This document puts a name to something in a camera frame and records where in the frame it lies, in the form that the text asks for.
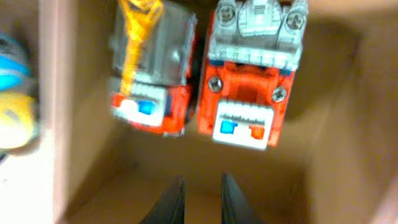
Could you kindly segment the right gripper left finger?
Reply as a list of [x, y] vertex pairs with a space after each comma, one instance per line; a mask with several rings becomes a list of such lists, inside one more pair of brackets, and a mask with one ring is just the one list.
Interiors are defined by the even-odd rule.
[[185, 181], [176, 177], [139, 224], [184, 224]]

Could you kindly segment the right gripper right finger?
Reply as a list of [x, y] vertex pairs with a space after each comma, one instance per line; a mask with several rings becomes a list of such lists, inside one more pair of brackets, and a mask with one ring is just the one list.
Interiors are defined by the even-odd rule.
[[264, 224], [230, 173], [221, 176], [221, 223]]

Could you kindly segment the red truck with grey top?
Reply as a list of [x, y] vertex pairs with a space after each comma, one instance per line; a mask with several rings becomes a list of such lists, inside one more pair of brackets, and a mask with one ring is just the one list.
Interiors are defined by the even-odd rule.
[[197, 128], [214, 142], [278, 145], [303, 52], [307, 0], [222, 0], [211, 13]]

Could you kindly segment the red truck with yellow crane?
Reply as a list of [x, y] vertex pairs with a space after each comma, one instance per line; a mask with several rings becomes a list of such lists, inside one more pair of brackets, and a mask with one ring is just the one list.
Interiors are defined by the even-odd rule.
[[133, 128], [181, 136], [194, 112], [197, 16], [174, 1], [118, 1], [111, 111]]

